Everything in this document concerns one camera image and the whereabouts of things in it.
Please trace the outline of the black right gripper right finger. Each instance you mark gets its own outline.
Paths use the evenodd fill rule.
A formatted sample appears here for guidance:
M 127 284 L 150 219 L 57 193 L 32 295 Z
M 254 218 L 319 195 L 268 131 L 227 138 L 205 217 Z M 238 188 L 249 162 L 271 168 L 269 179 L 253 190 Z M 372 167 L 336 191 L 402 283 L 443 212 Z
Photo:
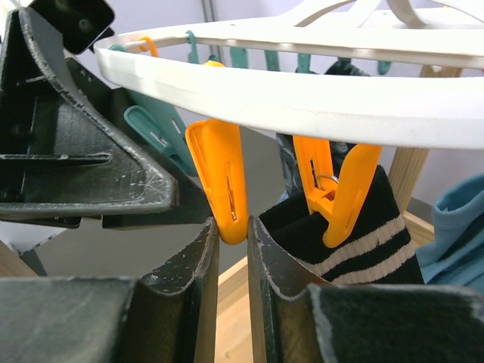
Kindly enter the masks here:
M 483 297 L 463 287 L 332 285 L 257 218 L 247 238 L 256 362 L 481 362 Z

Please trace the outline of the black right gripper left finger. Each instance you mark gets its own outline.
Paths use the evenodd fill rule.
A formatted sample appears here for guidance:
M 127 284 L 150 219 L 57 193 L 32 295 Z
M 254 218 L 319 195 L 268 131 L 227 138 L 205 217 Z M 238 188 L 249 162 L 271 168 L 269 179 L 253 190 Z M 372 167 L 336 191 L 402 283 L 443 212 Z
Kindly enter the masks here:
M 3 362 L 211 362 L 219 231 L 142 278 L 2 278 Z

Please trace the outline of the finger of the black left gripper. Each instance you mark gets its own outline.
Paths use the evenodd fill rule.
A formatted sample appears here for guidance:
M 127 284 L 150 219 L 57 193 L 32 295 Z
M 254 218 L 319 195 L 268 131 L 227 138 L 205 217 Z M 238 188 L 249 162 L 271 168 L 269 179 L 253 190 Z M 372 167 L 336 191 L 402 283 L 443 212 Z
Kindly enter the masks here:
M 110 213 L 102 218 L 106 229 L 138 229 L 161 225 L 202 224 L 212 213 L 208 201 L 193 177 L 148 144 L 124 120 L 124 111 L 135 102 L 123 88 L 110 88 L 77 60 L 67 59 L 67 67 L 77 88 L 112 128 L 140 153 L 148 165 L 147 175 L 130 182 L 143 191 L 143 210 Z
M 61 34 L 30 8 L 7 17 L 1 54 L 1 216 L 141 212 L 148 165 L 87 101 Z

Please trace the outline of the white round clip hanger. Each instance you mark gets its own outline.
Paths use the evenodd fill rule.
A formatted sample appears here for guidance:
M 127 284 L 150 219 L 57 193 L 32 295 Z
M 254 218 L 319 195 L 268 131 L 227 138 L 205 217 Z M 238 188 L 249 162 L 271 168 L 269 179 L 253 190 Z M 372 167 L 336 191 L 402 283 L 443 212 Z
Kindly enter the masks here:
M 305 1 L 276 17 L 149 29 L 157 48 L 193 33 L 205 45 L 333 55 L 408 64 L 482 69 L 483 3 L 440 1 L 416 11 L 391 1 L 392 23 L 366 27 L 337 12 L 337 1 Z M 208 67 L 140 54 L 141 33 L 95 44 L 110 82 L 193 113 L 242 126 L 353 143 L 480 149 L 483 80 L 313 76 Z

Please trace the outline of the blue ribbed sock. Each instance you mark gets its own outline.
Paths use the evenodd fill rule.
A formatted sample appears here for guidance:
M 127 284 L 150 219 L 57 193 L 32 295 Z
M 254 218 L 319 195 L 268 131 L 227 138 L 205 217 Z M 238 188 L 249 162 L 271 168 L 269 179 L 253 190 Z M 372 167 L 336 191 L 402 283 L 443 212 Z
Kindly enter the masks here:
M 435 240 L 417 248 L 423 281 L 483 292 L 483 175 L 447 190 L 433 206 Z

